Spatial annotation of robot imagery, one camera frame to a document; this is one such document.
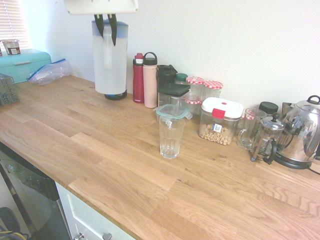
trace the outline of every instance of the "drawer handle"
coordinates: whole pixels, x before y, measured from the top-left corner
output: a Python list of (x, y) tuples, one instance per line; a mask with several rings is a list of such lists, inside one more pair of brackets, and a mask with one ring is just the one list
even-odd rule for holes
[(110, 240), (112, 238), (112, 234), (108, 233), (108, 234), (103, 234), (102, 239), (103, 240)]
[(18, 66), (18, 65), (23, 65), (23, 64), (31, 64), (31, 61), (22, 61), (22, 62), (16, 62), (14, 63), (14, 65)]
[(78, 237), (75, 237), (73, 240), (80, 240), (80, 239), (83, 239), (85, 236), (79, 232), (79, 236)]

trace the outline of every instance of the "cabinet knob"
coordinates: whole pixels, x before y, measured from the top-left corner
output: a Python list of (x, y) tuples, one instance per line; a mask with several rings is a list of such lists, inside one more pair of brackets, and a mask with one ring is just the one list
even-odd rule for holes
[(108, 233), (108, 234), (103, 234), (102, 239), (103, 240), (111, 240), (112, 238), (112, 234)]
[(80, 240), (80, 239), (83, 239), (85, 236), (79, 232), (79, 236), (78, 237), (75, 237), (73, 240)]

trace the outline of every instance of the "turquoise bread bin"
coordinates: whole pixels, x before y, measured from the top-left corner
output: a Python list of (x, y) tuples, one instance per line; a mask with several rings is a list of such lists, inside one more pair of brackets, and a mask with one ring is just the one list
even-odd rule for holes
[(22, 49), (21, 54), (0, 56), (0, 73), (13, 77), (15, 84), (27, 81), (35, 71), (51, 63), (47, 52)]

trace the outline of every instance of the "dish rack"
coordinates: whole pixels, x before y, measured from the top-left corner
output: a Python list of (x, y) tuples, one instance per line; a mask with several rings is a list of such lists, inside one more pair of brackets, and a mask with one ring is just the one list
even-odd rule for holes
[(8, 105), (18, 101), (19, 96), (13, 77), (0, 73), (0, 105)]

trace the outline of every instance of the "pink water bottle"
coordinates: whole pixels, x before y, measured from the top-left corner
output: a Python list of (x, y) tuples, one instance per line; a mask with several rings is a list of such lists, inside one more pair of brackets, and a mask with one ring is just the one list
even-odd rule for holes
[(143, 104), (144, 99), (144, 55), (137, 53), (133, 59), (133, 101)]
[(155, 108), (158, 106), (157, 93), (157, 56), (153, 52), (147, 52), (143, 58), (143, 89), (144, 89), (144, 106)]

